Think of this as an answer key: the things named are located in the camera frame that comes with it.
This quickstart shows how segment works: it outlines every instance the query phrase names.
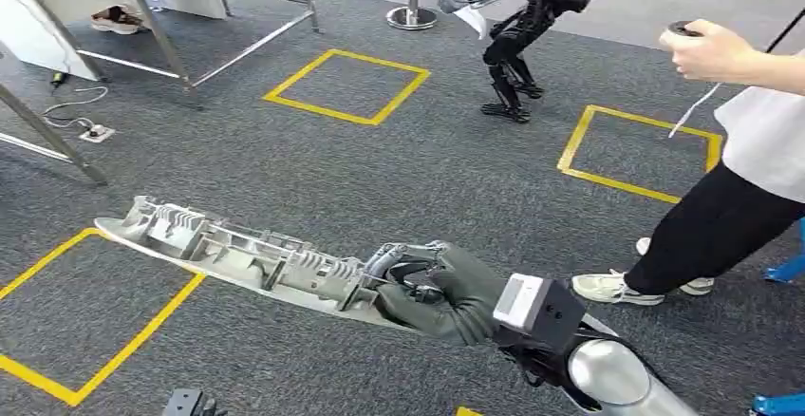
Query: game controller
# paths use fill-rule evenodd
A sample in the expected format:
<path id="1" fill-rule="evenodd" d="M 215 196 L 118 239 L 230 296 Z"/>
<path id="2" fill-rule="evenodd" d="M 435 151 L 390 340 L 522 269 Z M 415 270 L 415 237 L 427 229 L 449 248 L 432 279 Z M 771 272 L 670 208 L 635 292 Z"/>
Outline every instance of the game controller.
<path id="1" fill-rule="evenodd" d="M 703 34 L 699 33 L 698 31 L 694 31 L 692 29 L 687 29 L 687 24 L 693 22 L 692 20 L 680 20 L 679 22 L 674 22 L 673 24 L 668 26 L 668 30 L 672 33 L 679 34 L 680 36 L 688 36 L 691 38 L 701 38 L 704 36 Z"/>

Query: blue stand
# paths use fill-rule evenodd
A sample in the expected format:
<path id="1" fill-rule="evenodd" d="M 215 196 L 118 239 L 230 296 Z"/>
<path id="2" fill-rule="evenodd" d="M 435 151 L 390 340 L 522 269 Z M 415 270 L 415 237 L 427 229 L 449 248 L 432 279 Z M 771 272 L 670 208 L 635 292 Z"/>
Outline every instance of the blue stand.
<path id="1" fill-rule="evenodd" d="M 802 237 L 802 253 L 789 259 L 778 267 L 766 269 L 765 279 L 781 283 L 791 283 L 798 275 L 805 273 L 805 219 L 799 221 Z M 753 414 L 758 416 L 805 416 L 805 393 L 779 397 L 755 397 Z"/>
<path id="2" fill-rule="evenodd" d="M 805 416 L 805 394 L 755 397 L 752 410 L 758 416 Z"/>
<path id="3" fill-rule="evenodd" d="M 780 283 L 791 283 L 799 274 L 805 273 L 805 219 L 799 221 L 802 237 L 802 254 L 789 259 L 778 267 L 766 269 L 765 279 Z"/>

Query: white shirt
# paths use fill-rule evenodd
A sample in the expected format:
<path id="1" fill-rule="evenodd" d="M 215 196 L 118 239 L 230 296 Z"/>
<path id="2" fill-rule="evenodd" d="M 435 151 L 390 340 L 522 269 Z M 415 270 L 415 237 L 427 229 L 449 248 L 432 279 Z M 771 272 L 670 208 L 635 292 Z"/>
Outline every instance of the white shirt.
<path id="1" fill-rule="evenodd" d="M 716 119 L 727 131 L 724 165 L 772 194 L 805 203 L 805 96 L 752 86 L 719 107 Z"/>

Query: gray carpet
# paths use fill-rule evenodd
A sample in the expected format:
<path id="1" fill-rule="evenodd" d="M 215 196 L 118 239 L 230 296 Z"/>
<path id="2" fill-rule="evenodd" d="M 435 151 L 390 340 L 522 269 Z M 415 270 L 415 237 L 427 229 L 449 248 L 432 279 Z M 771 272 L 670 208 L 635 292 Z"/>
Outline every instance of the gray carpet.
<path id="1" fill-rule="evenodd" d="M 237 16 L 229 22 L 160 16 L 195 73 L 299 10 L 231 2 Z M 484 46 L 461 22 L 442 16 L 428 31 L 401 32 L 384 22 L 390 3 L 318 3 L 324 34 L 300 26 L 215 78 L 199 94 L 202 111 L 161 78 L 104 66 L 112 90 L 82 112 L 120 134 L 103 145 L 66 136 L 111 178 L 107 188 L 91 187 L 69 166 L 0 145 L 0 285 L 92 218 L 123 215 L 137 194 L 304 237 L 334 254 L 366 258 L 388 240 L 442 238 L 501 274 L 556 278 L 634 261 L 635 238 L 648 234 L 669 204 L 565 176 L 556 163 L 587 104 L 675 121 L 705 85 L 680 80 L 662 52 L 549 32 L 526 52 L 548 94 L 530 102 L 532 122 L 517 125 L 477 112 L 495 95 L 480 61 Z M 147 34 L 121 37 L 83 25 L 75 31 L 90 49 L 156 58 Z M 334 47 L 433 75 L 380 126 L 261 100 Z M 392 97 L 406 75 L 351 61 L 344 67 L 341 79 L 323 70 L 289 94 L 362 113 L 361 105 L 369 110 Z M 44 69 L 0 62 L 0 81 L 38 110 L 73 99 L 70 88 L 88 84 L 72 82 L 51 98 L 48 78 Z M 0 113 L 4 127 L 29 136 L 8 111 Z M 683 193 L 702 173 L 701 140 L 668 142 L 659 128 L 600 119 L 579 149 L 580 169 L 670 194 Z M 707 113 L 690 125 L 721 132 Z M 711 297 L 673 295 L 653 309 L 590 309 L 632 340 L 702 414 L 741 414 L 753 394 L 805 388 L 796 372 L 805 355 L 794 341 L 805 331 L 803 287 L 759 279 L 797 244 L 792 231 L 725 275 Z M 188 278 L 97 242 L 76 252 L 0 302 L 0 352 L 65 384 L 108 359 Z M 156 415 L 178 387 L 210 391 L 233 416 L 447 416 L 459 406 L 487 416 L 573 414 L 559 392 L 529 388 L 493 349 L 453 349 L 331 319 L 213 280 L 79 407 L 68 409 L 0 373 L 0 414 Z"/>

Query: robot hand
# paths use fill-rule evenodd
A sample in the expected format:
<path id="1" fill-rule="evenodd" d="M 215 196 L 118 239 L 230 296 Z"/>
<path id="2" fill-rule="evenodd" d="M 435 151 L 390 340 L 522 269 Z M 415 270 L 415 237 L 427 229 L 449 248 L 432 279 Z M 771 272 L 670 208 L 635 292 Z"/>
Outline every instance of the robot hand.
<path id="1" fill-rule="evenodd" d="M 429 246 L 437 246 L 438 251 L 425 271 L 444 298 L 425 303 L 411 288 L 383 284 L 377 288 L 382 310 L 396 322 L 457 345 L 474 345 L 491 337 L 498 326 L 493 310 L 506 280 L 452 243 Z"/>

